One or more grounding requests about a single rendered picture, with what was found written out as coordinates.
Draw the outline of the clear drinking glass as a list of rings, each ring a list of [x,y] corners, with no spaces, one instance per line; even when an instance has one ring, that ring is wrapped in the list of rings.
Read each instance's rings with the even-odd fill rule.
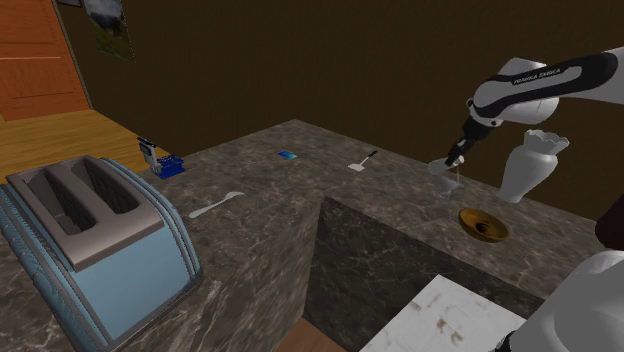
[[[452,162],[450,165],[447,165],[446,161],[447,161],[446,158],[440,158],[440,159],[431,161],[428,164],[428,173],[432,181],[438,187],[438,191],[441,194],[450,195],[452,191],[455,190],[459,186],[459,176],[456,176],[454,179],[451,179],[451,178],[444,176],[443,173],[463,164],[464,157],[459,156],[458,159]]]

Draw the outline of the white vase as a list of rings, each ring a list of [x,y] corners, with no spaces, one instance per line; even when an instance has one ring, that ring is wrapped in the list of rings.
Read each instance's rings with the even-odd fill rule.
[[[498,196],[508,203],[519,203],[552,174],[558,165],[557,154],[569,144],[567,138],[556,133],[527,130],[523,144],[508,156]]]

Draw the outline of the brown bowl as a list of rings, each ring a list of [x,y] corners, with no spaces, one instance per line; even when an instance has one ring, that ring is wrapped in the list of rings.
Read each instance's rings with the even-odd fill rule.
[[[501,220],[483,210],[464,208],[458,213],[458,221],[468,235],[482,242],[498,243],[510,236]]]

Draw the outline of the grey spoon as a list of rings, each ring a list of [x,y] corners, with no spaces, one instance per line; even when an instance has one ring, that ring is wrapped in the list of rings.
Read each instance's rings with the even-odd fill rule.
[[[190,219],[197,218],[200,215],[206,213],[207,211],[209,211],[209,210],[211,210],[213,208],[216,208],[217,206],[225,203],[226,201],[228,201],[230,199],[233,199],[233,198],[235,198],[237,196],[242,196],[242,195],[243,195],[243,192],[239,192],[239,191],[228,192],[220,201],[217,201],[215,203],[209,204],[209,205],[207,205],[205,207],[202,207],[202,208],[199,208],[199,209],[196,209],[196,210],[192,211],[189,214],[189,218]]]

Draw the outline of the blue and white small appliance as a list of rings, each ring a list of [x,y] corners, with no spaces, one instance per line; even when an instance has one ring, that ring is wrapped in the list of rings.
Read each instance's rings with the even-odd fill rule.
[[[156,145],[151,141],[137,137],[139,147],[143,153],[145,162],[150,166],[150,170],[159,178],[167,179],[185,171],[184,161],[173,155],[158,158],[156,155]]]

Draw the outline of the light blue toaster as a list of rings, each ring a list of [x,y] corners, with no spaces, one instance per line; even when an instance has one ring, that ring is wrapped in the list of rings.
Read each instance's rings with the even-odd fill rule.
[[[177,209],[109,158],[7,176],[0,233],[76,352],[117,352],[202,279]]]

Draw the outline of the orange wooden door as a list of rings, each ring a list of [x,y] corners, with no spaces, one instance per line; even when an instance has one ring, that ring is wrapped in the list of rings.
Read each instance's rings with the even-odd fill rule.
[[[0,0],[0,116],[88,110],[54,0]]]

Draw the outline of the wall picture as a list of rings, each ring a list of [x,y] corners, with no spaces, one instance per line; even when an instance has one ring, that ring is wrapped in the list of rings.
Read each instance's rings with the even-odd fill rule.
[[[97,49],[134,62],[122,0],[83,0],[92,24]]]

